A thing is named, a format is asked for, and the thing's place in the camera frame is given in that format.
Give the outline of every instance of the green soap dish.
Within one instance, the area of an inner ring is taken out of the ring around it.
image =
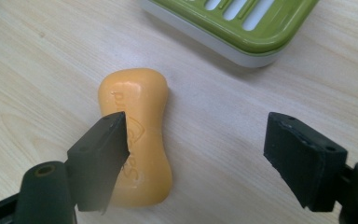
[[[318,0],[141,0],[144,10],[245,67],[273,63]]]

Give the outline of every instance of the soap bar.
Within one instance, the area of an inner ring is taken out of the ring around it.
[[[172,186],[161,123],[168,97],[165,77],[147,68],[107,76],[98,91],[103,116],[126,113],[130,156],[118,175],[112,203],[140,207],[161,203]]]

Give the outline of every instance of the wood grain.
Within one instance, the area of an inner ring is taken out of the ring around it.
[[[263,157],[267,115],[292,115],[358,162],[358,0],[320,1],[282,57],[239,67],[136,1],[0,1],[0,200],[101,114],[117,70],[149,67],[170,87],[163,123],[173,188],[156,206],[77,213],[79,223],[337,223],[303,210]]]

